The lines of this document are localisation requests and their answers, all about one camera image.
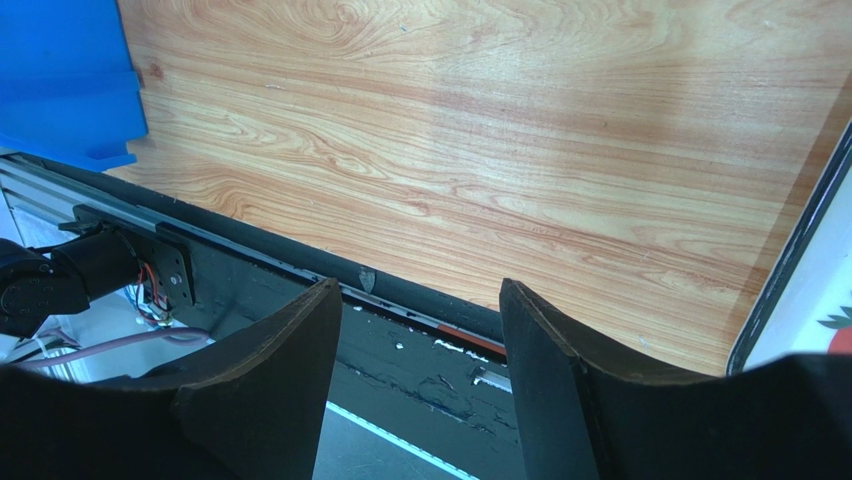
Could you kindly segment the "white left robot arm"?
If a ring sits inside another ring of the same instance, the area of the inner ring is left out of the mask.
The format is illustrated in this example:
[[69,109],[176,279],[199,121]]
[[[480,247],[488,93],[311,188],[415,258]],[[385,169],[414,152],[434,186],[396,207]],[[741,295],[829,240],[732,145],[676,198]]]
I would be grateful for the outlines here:
[[1,241],[1,333],[33,336],[54,315],[74,315],[134,283],[141,266],[118,232],[93,224],[58,245],[23,247]]

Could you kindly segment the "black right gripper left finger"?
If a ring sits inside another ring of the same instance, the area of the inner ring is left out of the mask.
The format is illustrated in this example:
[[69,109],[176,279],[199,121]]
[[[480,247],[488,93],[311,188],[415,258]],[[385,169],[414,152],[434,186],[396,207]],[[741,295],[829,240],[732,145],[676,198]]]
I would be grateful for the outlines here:
[[138,378],[1,371],[5,479],[309,479],[342,320],[334,279]]

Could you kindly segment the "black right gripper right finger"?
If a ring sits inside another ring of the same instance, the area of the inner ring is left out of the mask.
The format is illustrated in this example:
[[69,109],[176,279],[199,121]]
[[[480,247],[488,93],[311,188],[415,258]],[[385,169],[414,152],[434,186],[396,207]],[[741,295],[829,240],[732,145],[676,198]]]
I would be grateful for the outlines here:
[[851,359],[788,355],[713,377],[569,317],[525,284],[499,296],[531,479],[847,479]]

